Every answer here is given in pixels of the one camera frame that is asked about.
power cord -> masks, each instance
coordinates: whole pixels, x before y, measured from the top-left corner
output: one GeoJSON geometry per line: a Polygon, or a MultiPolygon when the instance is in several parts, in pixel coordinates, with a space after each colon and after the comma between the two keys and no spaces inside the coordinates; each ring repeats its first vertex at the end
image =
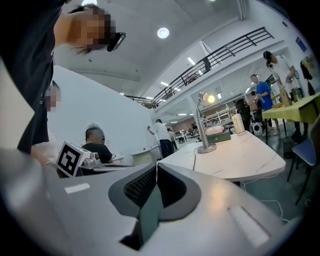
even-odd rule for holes
{"type": "MultiPolygon", "coordinates": [[[[247,183],[243,183],[242,181],[240,181],[240,182],[241,182],[241,184],[243,185],[243,187],[242,187],[243,190],[244,190],[245,192],[247,192],[247,190],[246,190],[246,185],[248,185],[249,183],[256,182],[256,181],[262,180],[262,179],[271,179],[271,178],[274,178],[274,177],[278,176],[279,174],[280,174],[280,173],[277,173],[276,175],[270,176],[270,177],[257,178],[257,179],[255,179],[255,180],[249,181],[249,182],[247,182],[247,183]]],[[[280,203],[279,203],[277,200],[260,200],[260,202],[275,202],[275,203],[277,203],[278,206],[279,206],[279,209],[280,209],[280,220],[282,220],[282,221],[284,221],[284,222],[289,222],[289,220],[283,218],[283,216],[284,216],[284,211],[282,210],[282,207],[281,207],[280,203]]]]}
{"type": "Polygon", "coordinates": [[[197,155],[196,155],[196,153],[195,153],[196,150],[197,150],[197,148],[195,148],[195,149],[193,150],[194,162],[193,162],[192,171],[194,171],[194,170],[195,170],[195,167],[196,167],[196,159],[197,159],[197,155]]]}

round ceiling light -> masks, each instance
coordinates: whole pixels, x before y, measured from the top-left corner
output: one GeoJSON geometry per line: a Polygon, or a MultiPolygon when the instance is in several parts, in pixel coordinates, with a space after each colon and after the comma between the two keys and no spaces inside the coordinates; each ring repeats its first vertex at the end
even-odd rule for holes
{"type": "Polygon", "coordinates": [[[97,5],[97,0],[83,0],[81,5],[85,6],[85,5],[89,5],[89,4],[97,5]]]}
{"type": "Polygon", "coordinates": [[[167,38],[169,36],[169,29],[162,27],[158,30],[158,37],[161,39],[167,38]]]}

metal railing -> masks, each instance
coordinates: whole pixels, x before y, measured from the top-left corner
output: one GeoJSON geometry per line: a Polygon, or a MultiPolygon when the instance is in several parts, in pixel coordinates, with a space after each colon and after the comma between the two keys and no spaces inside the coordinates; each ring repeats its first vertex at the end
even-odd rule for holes
{"type": "Polygon", "coordinates": [[[159,92],[153,98],[154,108],[158,107],[162,101],[166,101],[181,91],[182,87],[188,86],[199,77],[223,64],[224,60],[230,57],[235,57],[237,53],[243,51],[244,49],[257,46],[258,43],[269,38],[274,39],[274,37],[265,29],[265,27],[261,27],[227,43],[226,45],[210,53],[192,67],[187,69],[185,72],[180,74],[166,88],[159,92]]]}
{"type": "Polygon", "coordinates": [[[143,97],[136,97],[136,96],[129,96],[125,95],[127,98],[141,104],[142,106],[146,107],[147,109],[153,110],[156,105],[152,99],[143,98],[143,97]]]}

chair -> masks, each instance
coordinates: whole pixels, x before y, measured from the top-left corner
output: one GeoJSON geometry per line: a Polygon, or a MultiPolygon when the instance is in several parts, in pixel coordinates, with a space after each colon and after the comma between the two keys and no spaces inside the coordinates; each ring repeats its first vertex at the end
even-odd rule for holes
{"type": "Polygon", "coordinates": [[[294,146],[292,148],[292,152],[293,152],[293,159],[292,159],[292,163],[291,163],[291,168],[290,168],[290,172],[287,178],[287,182],[290,179],[295,161],[297,163],[297,168],[298,168],[298,164],[299,164],[299,160],[303,160],[306,164],[306,178],[302,187],[302,190],[300,192],[300,195],[297,199],[297,201],[295,202],[295,205],[297,205],[303,195],[303,193],[305,192],[305,189],[307,187],[307,183],[308,180],[310,178],[310,174],[311,174],[311,170],[314,166],[319,164],[320,161],[320,135],[319,135],[319,131],[320,129],[320,115],[317,117],[311,132],[310,132],[310,139],[305,140],[304,142],[294,146]]]}

